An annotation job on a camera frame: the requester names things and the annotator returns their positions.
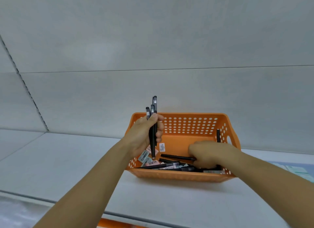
left hand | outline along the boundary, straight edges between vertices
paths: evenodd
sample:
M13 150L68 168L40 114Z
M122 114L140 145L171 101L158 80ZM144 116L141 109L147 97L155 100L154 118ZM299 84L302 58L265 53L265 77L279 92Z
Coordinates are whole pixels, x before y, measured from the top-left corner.
M153 114L148 120L147 117L144 116L135 122L135 124L130 128L128 133L121 139L121 142L130 147L131 158L140 155L148 147L149 145L148 132L150 127L152 127L156 122L157 122L156 141L157 143L161 142L164 124L161 123L160 121L163 120L164 117L162 115Z

forearm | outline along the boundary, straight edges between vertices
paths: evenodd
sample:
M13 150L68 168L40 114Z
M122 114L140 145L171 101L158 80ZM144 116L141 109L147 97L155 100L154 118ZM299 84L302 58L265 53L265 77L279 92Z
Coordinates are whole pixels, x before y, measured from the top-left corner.
M292 227L314 227L314 184L240 151L220 164L251 187Z
M129 159L118 142L34 227L96 227Z

hand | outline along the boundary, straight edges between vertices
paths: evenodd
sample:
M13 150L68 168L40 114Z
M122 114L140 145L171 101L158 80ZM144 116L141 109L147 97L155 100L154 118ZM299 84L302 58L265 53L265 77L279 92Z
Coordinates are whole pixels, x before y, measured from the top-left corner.
M224 165L224 161L232 158L235 152L239 152L231 144L217 143L214 141L199 141L190 144L188 153L196 158L194 166L197 168L214 168L216 165Z
M147 117L144 116L135 122L135 124L130 128L128 133L121 139L121 142L130 147L131 158L140 155L148 147L149 145L148 132L150 127L152 127L156 122L157 122L156 141L157 143L161 142L164 124L161 123L160 121L163 120L164 117L162 115L153 114L148 120Z

basket hole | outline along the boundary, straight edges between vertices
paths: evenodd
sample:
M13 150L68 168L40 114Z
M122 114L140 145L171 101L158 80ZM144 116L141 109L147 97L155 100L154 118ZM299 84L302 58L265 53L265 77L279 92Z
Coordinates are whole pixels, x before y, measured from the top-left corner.
M228 143L228 144L232 144L231 138L229 137L229 135L227 136L227 143Z

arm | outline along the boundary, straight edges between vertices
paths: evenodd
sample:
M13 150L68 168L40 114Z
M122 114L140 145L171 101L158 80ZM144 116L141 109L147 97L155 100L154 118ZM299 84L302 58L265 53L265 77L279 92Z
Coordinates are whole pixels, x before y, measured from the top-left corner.
M136 121L129 132L68 191L34 228L96 227L130 159L149 145L148 131L161 115ZM157 142L161 142L163 124L158 122Z
M229 169L252 188L290 226L314 227L314 184L271 163L247 155L230 144L196 142L189 154L194 165Z

